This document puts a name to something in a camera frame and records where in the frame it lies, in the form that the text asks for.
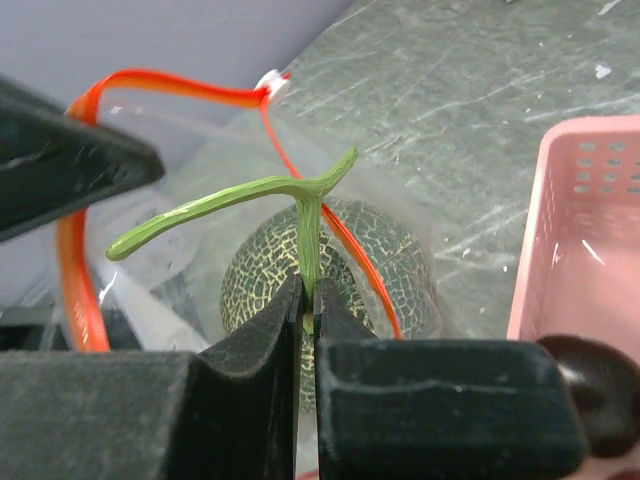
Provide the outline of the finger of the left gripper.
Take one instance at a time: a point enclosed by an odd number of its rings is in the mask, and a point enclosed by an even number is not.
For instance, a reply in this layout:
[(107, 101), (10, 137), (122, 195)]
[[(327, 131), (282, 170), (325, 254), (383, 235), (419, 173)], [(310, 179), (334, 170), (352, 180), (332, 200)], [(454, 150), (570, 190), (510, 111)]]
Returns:
[(152, 146), (67, 116), (50, 99), (1, 77), (2, 241), (164, 173)]

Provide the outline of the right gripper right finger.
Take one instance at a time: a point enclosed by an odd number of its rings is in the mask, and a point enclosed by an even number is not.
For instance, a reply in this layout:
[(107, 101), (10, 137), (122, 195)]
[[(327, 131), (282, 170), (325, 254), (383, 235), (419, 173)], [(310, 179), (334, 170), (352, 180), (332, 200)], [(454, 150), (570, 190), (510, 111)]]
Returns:
[(338, 479), (332, 405), (337, 380), (330, 365), (329, 347), (336, 342), (375, 335), (352, 314), (337, 284), (329, 278), (321, 279), (316, 286), (313, 326), (319, 478)]

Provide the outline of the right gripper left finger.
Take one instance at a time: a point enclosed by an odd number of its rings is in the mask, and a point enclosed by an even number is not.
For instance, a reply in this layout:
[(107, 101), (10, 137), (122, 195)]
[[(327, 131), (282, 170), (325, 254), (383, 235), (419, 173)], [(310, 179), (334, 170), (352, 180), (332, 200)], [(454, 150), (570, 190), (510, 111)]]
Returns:
[(291, 479), (304, 287), (288, 277), (266, 307), (199, 356), (197, 479)]

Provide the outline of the clear bag orange zipper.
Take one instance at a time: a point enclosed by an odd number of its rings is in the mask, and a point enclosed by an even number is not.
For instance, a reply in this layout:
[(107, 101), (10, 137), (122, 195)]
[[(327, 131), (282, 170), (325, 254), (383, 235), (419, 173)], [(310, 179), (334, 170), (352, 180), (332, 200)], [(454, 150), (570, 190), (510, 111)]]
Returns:
[[(268, 87), (235, 90), (153, 70), (99, 81), (65, 114), (152, 146), (165, 173), (45, 227), (51, 322), (64, 351), (1, 356), (1, 475), (5, 479), (197, 479), (194, 390), (200, 354), (229, 334), (219, 301), (241, 243), (293, 201), (269, 195), (161, 234), (128, 258), (106, 248), (189, 201), (269, 176), (313, 178), (346, 147), (272, 126)], [(389, 182), (355, 166), (334, 190), (392, 214), (427, 248), (424, 214)], [(374, 338), (336, 342), (329, 358), (338, 479), (430, 479), (444, 472), (421, 423), (412, 376), (430, 341), (392, 336), (376, 296)], [(313, 301), (304, 297), (298, 416), (316, 419)]]

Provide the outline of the green netted melon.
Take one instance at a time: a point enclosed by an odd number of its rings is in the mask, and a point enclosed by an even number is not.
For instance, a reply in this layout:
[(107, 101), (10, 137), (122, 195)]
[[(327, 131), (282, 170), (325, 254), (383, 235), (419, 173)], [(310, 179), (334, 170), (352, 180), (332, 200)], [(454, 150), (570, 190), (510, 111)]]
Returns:
[(287, 196), (292, 205), (262, 221), (226, 268), (219, 301), (225, 333), (238, 331), (287, 278), (299, 275), (307, 301), (313, 301), (321, 280), (334, 281), (348, 313), (368, 333), (378, 332), (374, 312), (366, 304), (376, 296), (393, 337), (435, 336), (443, 321), (428, 249), (392, 214), (334, 192), (358, 156), (349, 148), (313, 178), (269, 176), (189, 201), (122, 234), (106, 248), (105, 256), (121, 261), (179, 225), (254, 199)]

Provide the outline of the pink plastic basket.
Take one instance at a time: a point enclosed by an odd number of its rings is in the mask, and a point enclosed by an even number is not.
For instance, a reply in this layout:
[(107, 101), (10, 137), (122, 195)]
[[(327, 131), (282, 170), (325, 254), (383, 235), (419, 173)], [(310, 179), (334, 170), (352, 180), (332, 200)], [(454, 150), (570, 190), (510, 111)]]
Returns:
[(597, 339), (639, 357), (639, 117), (542, 137), (507, 336)]

